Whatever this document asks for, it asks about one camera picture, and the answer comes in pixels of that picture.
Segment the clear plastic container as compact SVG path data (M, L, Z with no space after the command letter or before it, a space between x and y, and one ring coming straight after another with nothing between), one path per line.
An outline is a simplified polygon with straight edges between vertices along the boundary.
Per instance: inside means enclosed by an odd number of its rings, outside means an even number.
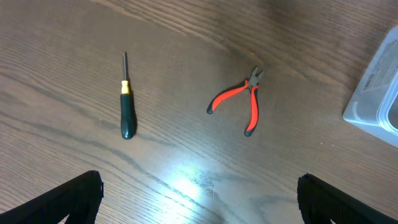
M343 118L397 147L397 27L387 33L374 54Z

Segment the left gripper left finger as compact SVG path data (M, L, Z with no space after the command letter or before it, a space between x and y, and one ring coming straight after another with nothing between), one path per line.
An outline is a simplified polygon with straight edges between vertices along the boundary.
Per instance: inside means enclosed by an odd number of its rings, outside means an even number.
M100 173L90 170L1 214L1 223L94 223L104 197Z

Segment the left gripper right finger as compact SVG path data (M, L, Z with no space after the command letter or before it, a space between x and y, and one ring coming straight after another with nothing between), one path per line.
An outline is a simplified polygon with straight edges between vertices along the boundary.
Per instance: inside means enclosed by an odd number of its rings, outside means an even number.
M298 178L297 201L305 224L397 224L312 174Z

